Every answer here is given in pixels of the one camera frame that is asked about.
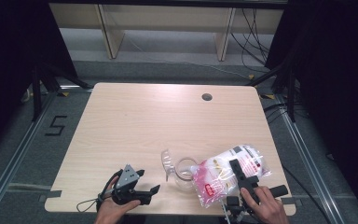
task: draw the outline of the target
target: human hand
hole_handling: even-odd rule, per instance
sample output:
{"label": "human hand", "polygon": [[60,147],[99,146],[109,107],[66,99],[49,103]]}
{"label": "human hand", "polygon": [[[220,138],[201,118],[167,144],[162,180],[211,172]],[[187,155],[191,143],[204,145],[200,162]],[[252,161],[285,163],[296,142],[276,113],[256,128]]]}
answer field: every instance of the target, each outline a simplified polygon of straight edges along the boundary
{"label": "human hand", "polygon": [[[112,186],[118,180],[118,176],[113,178],[110,182],[108,189],[111,189]],[[129,203],[118,205],[113,202],[112,197],[106,198],[98,211],[97,217],[94,221],[95,224],[116,224],[121,219],[124,214],[126,214],[131,209],[137,207],[141,201],[134,200]]]}
{"label": "human hand", "polygon": [[255,188],[255,194],[260,200],[257,204],[245,188],[241,189],[243,199],[249,207],[255,211],[255,214],[262,222],[270,224],[288,224],[289,220],[284,212],[283,204],[272,196],[271,191],[267,187]]}

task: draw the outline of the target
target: white plastic bag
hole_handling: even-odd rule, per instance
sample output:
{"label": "white plastic bag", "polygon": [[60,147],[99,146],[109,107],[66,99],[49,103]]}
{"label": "white plastic bag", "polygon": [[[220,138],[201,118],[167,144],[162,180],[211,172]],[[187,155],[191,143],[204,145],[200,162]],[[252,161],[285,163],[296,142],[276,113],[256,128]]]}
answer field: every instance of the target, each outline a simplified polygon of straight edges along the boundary
{"label": "white plastic bag", "polygon": [[237,178],[229,164],[238,160],[247,177],[270,175],[263,156],[250,145],[240,145],[190,167],[193,185],[203,207],[227,197],[238,189]]}

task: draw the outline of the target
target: cable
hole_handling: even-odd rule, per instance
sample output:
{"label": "cable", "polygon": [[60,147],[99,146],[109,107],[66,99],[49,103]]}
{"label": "cable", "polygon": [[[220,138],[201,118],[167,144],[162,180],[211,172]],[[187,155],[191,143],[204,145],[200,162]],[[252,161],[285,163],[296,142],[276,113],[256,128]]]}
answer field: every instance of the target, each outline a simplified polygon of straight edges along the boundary
{"label": "cable", "polygon": [[[254,9],[254,21],[253,23],[255,24],[256,26],[256,23],[255,23],[255,14],[256,14],[256,11],[257,9]],[[258,34],[255,35],[255,33],[253,32],[253,27],[254,25],[252,24],[252,26],[250,25],[250,22],[248,21],[248,18],[246,17],[246,14],[245,14],[245,11],[244,11],[244,8],[242,9],[242,15],[243,17],[246,19],[246,22],[248,23],[248,26],[249,26],[249,29],[250,29],[250,34],[252,34],[252,36],[254,37],[255,41],[257,42],[257,44],[259,45],[260,48],[264,48],[266,49],[267,51],[269,51],[269,48],[267,48],[266,46],[264,46],[263,44],[260,43],[260,40],[258,38]]]}
{"label": "cable", "polygon": [[[141,49],[138,45],[136,45],[127,35],[126,35],[127,39],[130,41],[130,43],[136,47],[138,50],[140,50],[141,52],[145,53],[145,51],[143,49]],[[146,58],[152,60],[152,61],[155,61],[155,62],[165,62],[165,63],[178,63],[178,64],[193,64],[193,65],[196,65],[196,66],[202,66],[202,67],[209,67],[209,68],[212,68],[212,69],[215,69],[219,72],[224,72],[224,73],[228,73],[228,74],[233,74],[233,75],[237,75],[237,76],[240,76],[240,77],[244,77],[246,79],[250,79],[248,77],[246,77],[245,75],[242,75],[240,73],[235,73],[235,72],[229,72],[229,71],[226,71],[226,70],[222,70],[220,68],[216,68],[214,66],[211,66],[211,65],[208,65],[208,64],[199,64],[199,63],[190,63],[190,62],[175,62],[175,61],[168,61],[168,60],[164,60],[164,59],[155,59],[155,58],[151,58],[147,55],[145,55]]]}
{"label": "cable", "polygon": [[269,120],[269,118],[270,118],[273,114],[275,114],[276,112],[278,112],[278,111],[280,111],[280,110],[281,110],[281,109],[278,108],[278,109],[276,109],[274,112],[270,113],[268,116],[266,116],[266,120]]}
{"label": "cable", "polygon": [[249,30],[250,30],[250,34],[248,35],[248,38],[245,37],[245,39],[246,39],[246,43],[248,43],[248,42],[249,42],[249,37],[250,37],[250,35],[252,35],[252,36],[254,37],[254,39],[255,39],[255,41],[256,41],[258,47],[256,47],[255,45],[253,45],[251,42],[249,42],[249,44],[251,44],[254,48],[260,50],[260,53],[261,53],[261,55],[262,55],[262,57],[263,57],[263,59],[264,59],[264,62],[263,62],[263,64],[264,64],[265,61],[267,60],[267,56],[266,56],[266,52],[263,50],[263,48],[266,49],[267,51],[269,51],[269,49],[260,43],[260,39],[258,38],[258,32],[257,32],[257,23],[255,22],[255,17],[256,17],[257,9],[254,9],[254,10],[253,10],[253,13],[254,13],[254,20],[253,20],[252,25],[251,25],[250,22],[249,22],[249,20],[248,20],[248,18],[246,17],[246,14],[245,14],[244,9],[242,9],[242,15],[243,15],[243,17],[245,18],[245,20],[246,20],[246,22],[247,22],[247,24],[248,24]]}
{"label": "cable", "polygon": [[256,69],[253,69],[253,68],[250,68],[248,67],[245,62],[243,61],[243,50],[242,50],[242,54],[241,54],[241,60],[242,60],[242,64],[244,67],[246,67],[247,69],[251,70],[251,71],[254,71],[254,72],[260,72],[260,73],[267,73],[267,72],[264,72],[264,71],[260,71],[260,70],[256,70]]}
{"label": "cable", "polygon": [[289,171],[289,169],[287,169],[283,164],[282,164],[282,168],[283,170],[285,170],[296,182],[297,184],[308,194],[308,196],[310,197],[310,199],[315,203],[316,207],[319,209],[319,211],[322,213],[322,215],[324,216],[324,219],[327,221],[328,224],[331,224],[330,219],[327,217],[327,214],[324,212],[324,210],[322,209],[322,207],[316,202],[316,200],[312,197],[312,195],[310,195],[310,192],[304,187],[303,184],[301,184],[301,182],[295,177],[295,175],[292,174],[292,172]]}
{"label": "cable", "polygon": [[273,109],[273,108],[278,107],[278,106],[287,106],[287,103],[284,103],[284,104],[276,104],[276,105],[270,105],[270,106],[268,106],[268,107],[266,107],[266,108],[263,109],[263,110],[264,110],[264,113],[266,113],[266,112],[269,111],[270,109]]}
{"label": "cable", "polygon": [[284,115],[285,113],[287,113],[287,110],[284,111],[284,112],[282,112],[282,113],[281,113],[280,115],[278,115],[277,117],[275,117],[275,118],[274,118],[272,121],[270,121],[268,124],[271,124],[273,121],[275,121],[275,119],[277,119],[278,117]]}
{"label": "cable", "polygon": [[253,58],[255,58],[255,60],[257,60],[259,63],[261,64],[265,64],[263,61],[261,61],[259,58],[257,58],[251,51],[249,51],[248,49],[245,48],[245,46],[243,46],[235,37],[234,34],[231,33],[231,36],[234,38],[234,40],[237,42],[237,44],[243,49],[245,50],[248,54],[250,54]]}
{"label": "cable", "polygon": [[[80,211],[79,205],[81,205],[82,203],[89,203],[89,202],[92,202],[92,201],[93,201],[93,203],[92,203],[88,208],[86,208],[86,209],[83,210],[83,211]],[[79,212],[79,213],[87,212],[95,203],[97,203],[97,201],[98,201],[98,198],[96,198],[96,199],[91,199],[91,200],[86,200],[86,201],[84,201],[84,202],[78,203],[78,204],[76,205],[77,212]]]}

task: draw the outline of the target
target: wooden table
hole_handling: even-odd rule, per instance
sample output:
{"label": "wooden table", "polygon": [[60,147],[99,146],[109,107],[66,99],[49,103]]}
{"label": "wooden table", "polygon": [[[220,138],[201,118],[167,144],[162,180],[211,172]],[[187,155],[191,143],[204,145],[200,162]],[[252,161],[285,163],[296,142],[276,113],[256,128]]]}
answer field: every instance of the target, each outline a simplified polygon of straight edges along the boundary
{"label": "wooden table", "polygon": [[[212,100],[203,100],[204,93]],[[169,149],[174,159],[203,161],[241,144],[258,149],[272,172],[259,185],[288,187],[255,88],[99,83],[51,189],[62,195],[48,198],[45,207],[75,212],[78,203],[95,198],[113,173],[130,164],[145,169],[135,189],[161,185],[151,204],[130,213],[222,216],[219,203],[203,208],[195,191],[179,189],[172,177],[166,182],[160,154]],[[285,197],[291,197],[290,190]],[[289,216],[296,212],[293,204],[285,210]]]}

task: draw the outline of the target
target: white cable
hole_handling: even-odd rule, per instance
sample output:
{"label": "white cable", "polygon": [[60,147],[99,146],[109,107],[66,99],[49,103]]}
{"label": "white cable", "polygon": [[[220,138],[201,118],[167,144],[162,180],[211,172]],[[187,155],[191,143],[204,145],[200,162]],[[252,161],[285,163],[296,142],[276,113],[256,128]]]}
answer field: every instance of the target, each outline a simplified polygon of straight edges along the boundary
{"label": "white cable", "polygon": [[[138,45],[136,45],[130,38],[128,35],[126,35],[127,39],[130,41],[130,43],[133,44],[134,47],[136,47],[138,50],[140,50],[141,52],[145,53],[145,51],[143,49],[141,49]],[[224,72],[224,73],[228,73],[228,74],[233,74],[233,75],[237,75],[237,76],[240,76],[240,77],[244,77],[244,78],[247,78],[247,79],[250,79],[242,74],[239,74],[239,73],[235,73],[235,72],[229,72],[229,71],[226,71],[226,70],[222,70],[220,68],[216,68],[216,67],[213,67],[211,65],[208,65],[208,64],[198,64],[198,63],[190,63],[190,62],[175,62],[175,61],[168,61],[168,60],[164,60],[164,59],[155,59],[155,58],[151,58],[147,55],[145,55],[146,58],[152,60],[152,61],[155,61],[155,62],[165,62],[165,63],[178,63],[178,64],[193,64],[193,65],[197,65],[197,66],[202,66],[202,67],[209,67],[209,68],[212,68],[212,69],[215,69],[217,71],[220,71],[220,72]]]}

